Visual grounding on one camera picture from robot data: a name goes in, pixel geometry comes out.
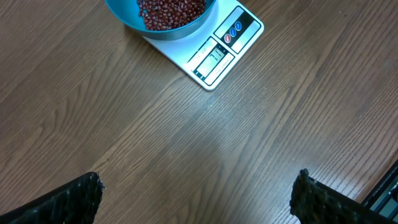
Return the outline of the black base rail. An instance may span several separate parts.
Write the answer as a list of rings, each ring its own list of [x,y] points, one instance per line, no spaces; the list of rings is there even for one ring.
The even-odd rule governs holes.
[[[397,223],[397,180],[397,161],[395,161],[361,205]]]

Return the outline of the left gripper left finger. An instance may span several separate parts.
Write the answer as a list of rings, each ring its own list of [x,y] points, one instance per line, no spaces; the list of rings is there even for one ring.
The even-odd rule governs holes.
[[[96,172],[82,176],[1,215],[7,224],[92,224],[102,200],[104,185]]]

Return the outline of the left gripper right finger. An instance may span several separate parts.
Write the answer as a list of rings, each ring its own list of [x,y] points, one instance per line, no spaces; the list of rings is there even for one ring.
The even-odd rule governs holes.
[[[395,223],[311,178],[307,169],[298,173],[289,205],[301,224]]]

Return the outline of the white kitchen scale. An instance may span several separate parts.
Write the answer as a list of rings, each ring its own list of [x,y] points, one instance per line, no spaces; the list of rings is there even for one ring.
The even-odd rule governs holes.
[[[146,41],[202,88],[214,90],[264,32],[265,25],[237,0],[214,2],[206,22],[173,41]]]

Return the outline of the blue bowl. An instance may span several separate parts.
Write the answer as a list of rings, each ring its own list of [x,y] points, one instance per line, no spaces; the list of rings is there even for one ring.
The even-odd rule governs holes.
[[[191,23],[171,30],[147,30],[134,0],[105,0],[109,10],[125,25],[144,37],[154,40],[177,40],[198,30],[210,16],[217,1],[206,1],[204,13]]]

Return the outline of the red beans in bowl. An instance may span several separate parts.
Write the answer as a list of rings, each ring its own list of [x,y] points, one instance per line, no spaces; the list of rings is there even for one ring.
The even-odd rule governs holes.
[[[205,11],[205,0],[137,0],[139,16],[147,30],[171,30],[185,26]]]

